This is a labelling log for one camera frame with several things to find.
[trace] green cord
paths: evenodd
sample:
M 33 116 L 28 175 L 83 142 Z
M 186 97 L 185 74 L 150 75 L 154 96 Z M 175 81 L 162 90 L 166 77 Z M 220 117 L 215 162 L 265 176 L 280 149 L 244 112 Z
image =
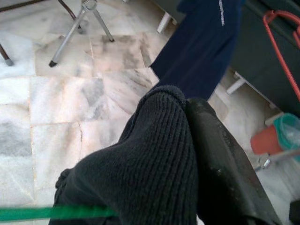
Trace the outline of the green cord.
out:
M 116 217 L 117 214 L 104 207 L 59 206 L 47 208 L 0 208 L 0 223 L 35 219 L 80 219 Z

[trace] marble floor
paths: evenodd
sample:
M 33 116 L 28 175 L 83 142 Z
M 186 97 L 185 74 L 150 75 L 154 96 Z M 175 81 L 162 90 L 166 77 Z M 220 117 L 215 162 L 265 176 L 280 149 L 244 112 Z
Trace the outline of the marble floor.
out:
M 80 1 L 65 2 L 79 11 Z M 8 67 L 0 58 L 0 206 L 52 205 L 59 173 L 116 143 L 139 99 L 158 82 L 148 66 L 176 29 L 156 32 L 164 12 L 147 0 L 102 0 L 97 9 L 116 41 L 88 15 L 85 33 L 74 34 L 53 68 L 48 63 L 72 25 L 62 6 L 48 0 L 0 13 L 0 43 L 15 63 Z M 251 136 L 276 111 L 246 85 L 227 95 L 233 82 L 229 70 L 210 104 L 251 152 Z M 299 171 L 289 161 L 258 173 L 284 224 L 288 203 L 300 198 Z

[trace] black knit sock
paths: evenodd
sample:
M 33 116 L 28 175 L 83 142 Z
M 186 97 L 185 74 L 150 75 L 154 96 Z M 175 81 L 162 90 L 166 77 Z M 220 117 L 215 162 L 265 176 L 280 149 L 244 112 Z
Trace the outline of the black knit sock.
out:
M 123 225 L 195 225 L 197 165 L 184 110 L 177 88 L 148 93 L 119 142 L 70 171 L 56 204 L 105 204 Z

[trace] red handle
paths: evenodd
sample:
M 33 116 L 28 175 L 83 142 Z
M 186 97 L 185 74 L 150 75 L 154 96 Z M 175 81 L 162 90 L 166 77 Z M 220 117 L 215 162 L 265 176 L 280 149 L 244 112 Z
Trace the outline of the red handle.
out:
M 271 42 L 272 42 L 272 45 L 274 47 L 274 50 L 276 52 L 276 55 L 279 59 L 279 62 L 281 64 L 281 66 L 283 67 L 283 70 L 285 71 L 285 74 L 292 86 L 292 88 L 294 89 L 295 93 L 296 93 L 296 96 L 300 102 L 300 89 L 290 71 L 290 69 L 288 68 L 286 62 L 285 62 L 285 59 L 283 58 L 277 44 L 276 44 L 276 41 L 273 37 L 273 34 L 271 32 L 271 29 L 269 27 L 269 23 L 272 22 L 277 16 L 281 16 L 281 17 L 284 17 L 284 18 L 287 18 L 287 19 L 290 19 L 292 21 L 294 21 L 297 25 L 298 25 L 298 28 L 297 28 L 297 31 L 294 31 L 293 32 L 293 37 L 295 38 L 296 40 L 296 43 L 297 43 L 297 46 L 300 48 L 300 18 L 295 16 L 294 14 L 292 13 L 289 13 L 289 12 L 285 12 L 285 11 L 269 11 L 266 13 L 266 15 L 263 17 L 263 23 L 267 29 L 267 33 L 271 39 Z

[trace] rubber foot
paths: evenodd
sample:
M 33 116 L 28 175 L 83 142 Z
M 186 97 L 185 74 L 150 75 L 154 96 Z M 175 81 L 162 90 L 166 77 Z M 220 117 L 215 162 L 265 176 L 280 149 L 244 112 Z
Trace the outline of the rubber foot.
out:
M 56 66 L 56 65 L 57 65 L 57 62 L 51 61 L 51 62 L 49 63 L 49 66 L 50 66 L 50 67 L 54 67 L 54 66 Z
M 14 64 L 14 62 L 11 59 L 5 60 L 5 62 L 8 66 L 12 66 Z
M 79 34 L 84 34 L 84 29 L 82 29 L 82 27 L 78 28 L 77 30 Z

